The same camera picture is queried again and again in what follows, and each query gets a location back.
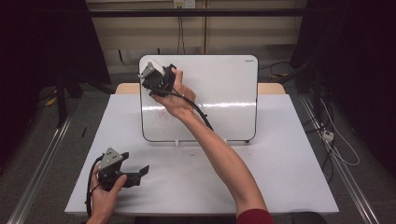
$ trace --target white table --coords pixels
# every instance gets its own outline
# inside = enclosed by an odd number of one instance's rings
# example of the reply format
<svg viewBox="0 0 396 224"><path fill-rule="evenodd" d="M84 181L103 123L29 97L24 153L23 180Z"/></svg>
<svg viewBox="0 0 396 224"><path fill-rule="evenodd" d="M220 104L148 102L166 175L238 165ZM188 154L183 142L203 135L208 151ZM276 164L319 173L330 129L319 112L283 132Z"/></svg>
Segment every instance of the white table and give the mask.
<svg viewBox="0 0 396 224"><path fill-rule="evenodd" d="M154 146L142 136L139 95L112 95L65 212L84 215L93 161L108 147L130 152L121 170L150 165L141 185L123 189L116 213L130 216L234 214L231 194L198 146ZM305 136L290 97L259 95L256 136L233 146L253 173L272 214L338 207Z"/></svg>

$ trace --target handheld device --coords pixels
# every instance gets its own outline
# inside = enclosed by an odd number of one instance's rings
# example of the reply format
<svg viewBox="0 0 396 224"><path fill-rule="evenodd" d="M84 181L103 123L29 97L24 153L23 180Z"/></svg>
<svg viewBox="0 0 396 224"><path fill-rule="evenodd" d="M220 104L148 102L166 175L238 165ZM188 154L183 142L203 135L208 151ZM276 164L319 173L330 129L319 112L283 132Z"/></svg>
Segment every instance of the handheld device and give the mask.
<svg viewBox="0 0 396 224"><path fill-rule="evenodd" d="M155 62L148 62L142 74L138 75L141 79L144 79L142 86L151 90L150 94L166 96L166 92L172 91L175 83L176 76L172 72L173 67L176 68L172 64L164 67L159 66Z"/></svg>

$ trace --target person's left hand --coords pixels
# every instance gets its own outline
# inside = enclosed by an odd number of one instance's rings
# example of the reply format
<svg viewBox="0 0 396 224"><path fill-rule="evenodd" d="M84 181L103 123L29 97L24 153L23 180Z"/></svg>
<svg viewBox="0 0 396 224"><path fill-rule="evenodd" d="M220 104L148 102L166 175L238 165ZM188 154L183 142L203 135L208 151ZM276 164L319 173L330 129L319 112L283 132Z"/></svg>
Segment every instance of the person's left hand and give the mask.
<svg viewBox="0 0 396 224"><path fill-rule="evenodd" d="M111 191L105 191L99 184L98 178L96 176L97 174L98 166L96 165L93 169L93 174L91 177L91 189L93 189L92 216L87 223L108 223L111 216L113 215L114 208L116 207L117 195L122 186L125 184L127 176L120 176Z"/></svg>

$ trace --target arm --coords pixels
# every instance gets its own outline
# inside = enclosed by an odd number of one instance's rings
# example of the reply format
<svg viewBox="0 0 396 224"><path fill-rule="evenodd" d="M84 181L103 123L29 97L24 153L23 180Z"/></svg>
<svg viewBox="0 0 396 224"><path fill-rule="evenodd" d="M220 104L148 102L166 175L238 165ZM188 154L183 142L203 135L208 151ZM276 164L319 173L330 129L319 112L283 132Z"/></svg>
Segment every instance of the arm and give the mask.
<svg viewBox="0 0 396 224"><path fill-rule="evenodd" d="M184 94L185 97L194 101L195 93L182 85L182 71L173 69L173 72L176 74L174 88L180 94ZM194 135L216 173L233 195L237 216L252 208L267 210L259 187L245 163L230 146L206 127L192 111L190 105L176 96L159 97L153 95L152 97L155 101L164 105L172 116L180 119Z"/></svg>
<svg viewBox="0 0 396 224"><path fill-rule="evenodd" d="M116 207L117 195L127 179L126 175L120 176L111 191L107 192L102 189L102 186L100 186L98 178L96 177L97 174L98 167L96 166L91 177L91 189L93 190L92 216L88 220L88 224L108 223L111 216L113 215L114 208Z"/></svg>

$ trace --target wall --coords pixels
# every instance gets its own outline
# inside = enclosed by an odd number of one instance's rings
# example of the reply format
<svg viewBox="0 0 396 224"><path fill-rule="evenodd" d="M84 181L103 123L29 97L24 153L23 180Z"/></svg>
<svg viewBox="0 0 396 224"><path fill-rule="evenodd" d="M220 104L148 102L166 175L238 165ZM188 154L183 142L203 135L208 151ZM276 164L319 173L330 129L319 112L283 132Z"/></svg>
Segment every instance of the wall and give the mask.
<svg viewBox="0 0 396 224"><path fill-rule="evenodd" d="M89 9L174 8L168 0L87 0ZM306 0L235 1L196 0L197 8L296 8ZM93 18L110 73L125 72L146 53L182 52L178 18ZM261 64L288 61L300 29L300 17L182 18L187 54L240 54L258 56ZM124 63L120 62L121 50Z"/></svg>

